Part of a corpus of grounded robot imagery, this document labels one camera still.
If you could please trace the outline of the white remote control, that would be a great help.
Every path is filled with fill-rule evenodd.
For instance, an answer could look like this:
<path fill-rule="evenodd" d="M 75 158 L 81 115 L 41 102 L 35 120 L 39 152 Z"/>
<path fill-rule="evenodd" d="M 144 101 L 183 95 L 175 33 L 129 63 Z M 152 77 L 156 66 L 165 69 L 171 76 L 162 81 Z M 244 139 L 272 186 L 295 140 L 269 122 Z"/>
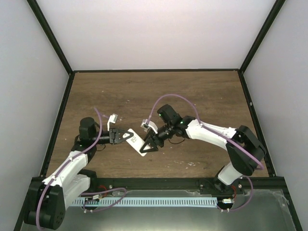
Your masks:
<path fill-rule="evenodd" d="M 144 157 L 147 153 L 145 154 L 141 154 L 139 152 L 141 146 L 143 144 L 145 144 L 145 141 L 133 130 L 133 129 L 128 129 L 128 131 L 131 131 L 134 133 L 134 136 L 128 140 L 126 140 L 126 142 L 138 153 L 140 154 L 142 157 Z"/>

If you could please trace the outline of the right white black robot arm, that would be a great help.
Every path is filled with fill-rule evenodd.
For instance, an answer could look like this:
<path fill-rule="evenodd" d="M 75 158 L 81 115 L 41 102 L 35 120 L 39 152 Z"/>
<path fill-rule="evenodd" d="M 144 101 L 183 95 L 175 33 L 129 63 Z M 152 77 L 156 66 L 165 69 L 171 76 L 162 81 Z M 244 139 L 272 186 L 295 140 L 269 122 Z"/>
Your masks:
<path fill-rule="evenodd" d="M 226 150 L 230 162 L 213 180 L 214 189 L 220 194 L 226 193 L 238 178 L 251 176 L 261 167 L 266 149 L 250 128 L 224 128 L 198 121 L 192 116 L 181 117 L 169 104 L 163 105 L 157 113 L 165 125 L 156 128 L 148 120 L 143 120 L 142 127 L 148 133 L 137 148 L 141 154 L 158 151 L 173 136 L 205 141 Z"/>

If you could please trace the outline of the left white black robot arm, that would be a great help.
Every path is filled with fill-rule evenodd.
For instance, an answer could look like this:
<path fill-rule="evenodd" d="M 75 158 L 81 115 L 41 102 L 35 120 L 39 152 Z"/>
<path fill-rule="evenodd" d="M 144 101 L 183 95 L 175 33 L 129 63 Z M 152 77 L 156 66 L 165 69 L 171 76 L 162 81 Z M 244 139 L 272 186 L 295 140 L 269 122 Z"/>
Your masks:
<path fill-rule="evenodd" d="M 83 118 L 79 135 L 65 161 L 47 178 L 33 178 L 26 195 L 24 222 L 56 230 L 63 222 L 66 210 L 83 192 L 98 190 L 96 173 L 84 167 L 92 160 L 98 144 L 120 144 L 134 136 L 132 131 L 108 127 L 92 117 Z"/>

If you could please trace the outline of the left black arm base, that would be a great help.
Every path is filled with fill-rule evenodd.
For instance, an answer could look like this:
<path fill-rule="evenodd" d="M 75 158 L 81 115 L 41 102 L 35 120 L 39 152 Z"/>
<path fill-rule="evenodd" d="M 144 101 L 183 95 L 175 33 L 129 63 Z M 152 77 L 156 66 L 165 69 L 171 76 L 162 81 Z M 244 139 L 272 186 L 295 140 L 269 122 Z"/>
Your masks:
<path fill-rule="evenodd" d="M 87 192 L 95 193 L 102 192 L 113 188 L 113 181 L 111 178 L 92 177 L 90 179 L 90 187 Z"/>

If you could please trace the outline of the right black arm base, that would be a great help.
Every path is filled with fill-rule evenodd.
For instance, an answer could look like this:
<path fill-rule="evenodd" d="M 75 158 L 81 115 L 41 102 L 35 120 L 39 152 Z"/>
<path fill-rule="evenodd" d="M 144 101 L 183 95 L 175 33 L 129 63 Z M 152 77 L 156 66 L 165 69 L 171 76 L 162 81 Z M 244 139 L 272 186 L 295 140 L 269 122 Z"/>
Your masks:
<path fill-rule="evenodd" d="M 243 190 L 234 185 L 225 185 L 216 178 L 201 178 L 198 186 L 202 194 L 212 196 L 231 195 L 233 193 L 243 194 Z"/>

